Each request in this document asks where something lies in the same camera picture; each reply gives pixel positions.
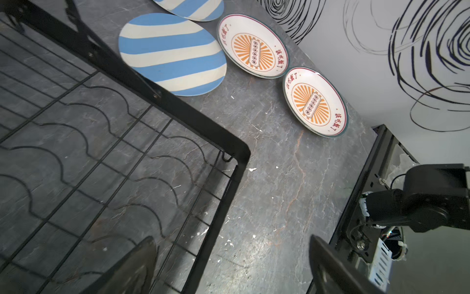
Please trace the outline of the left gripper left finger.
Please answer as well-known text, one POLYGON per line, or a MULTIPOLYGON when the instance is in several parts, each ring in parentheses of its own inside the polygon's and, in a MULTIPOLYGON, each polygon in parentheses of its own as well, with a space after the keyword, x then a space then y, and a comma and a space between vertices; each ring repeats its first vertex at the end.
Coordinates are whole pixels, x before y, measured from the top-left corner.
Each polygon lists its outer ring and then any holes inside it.
POLYGON ((151 291, 158 247, 146 237, 118 263, 82 292, 84 294, 148 294, 151 291))

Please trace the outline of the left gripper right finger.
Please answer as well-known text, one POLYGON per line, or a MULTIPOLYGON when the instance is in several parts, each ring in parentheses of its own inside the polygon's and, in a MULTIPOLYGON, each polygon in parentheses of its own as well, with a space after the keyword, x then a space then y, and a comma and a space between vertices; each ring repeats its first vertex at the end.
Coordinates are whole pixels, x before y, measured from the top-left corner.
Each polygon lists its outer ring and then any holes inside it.
POLYGON ((360 257, 352 261, 339 255, 321 237, 312 235, 309 242, 311 294, 382 294, 386 281, 375 277, 372 265, 360 257))

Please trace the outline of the black wire dish rack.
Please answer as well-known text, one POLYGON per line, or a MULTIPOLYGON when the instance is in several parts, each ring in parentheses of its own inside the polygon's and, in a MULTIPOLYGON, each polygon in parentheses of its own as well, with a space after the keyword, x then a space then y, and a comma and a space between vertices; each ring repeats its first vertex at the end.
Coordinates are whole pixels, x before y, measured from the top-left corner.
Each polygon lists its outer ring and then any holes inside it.
POLYGON ((250 149, 65 11, 1 2, 1 292, 83 294, 152 236, 149 294, 194 294, 250 149))

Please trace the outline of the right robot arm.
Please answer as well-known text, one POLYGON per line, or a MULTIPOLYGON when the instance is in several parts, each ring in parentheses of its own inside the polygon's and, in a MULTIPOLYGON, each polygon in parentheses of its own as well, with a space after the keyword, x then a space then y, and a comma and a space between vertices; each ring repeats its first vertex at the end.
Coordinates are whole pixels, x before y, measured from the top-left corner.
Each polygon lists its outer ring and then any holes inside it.
POLYGON ((405 173, 401 189, 365 198, 368 224, 409 227, 425 233, 439 227, 470 229, 470 188, 464 164, 418 165, 405 173))

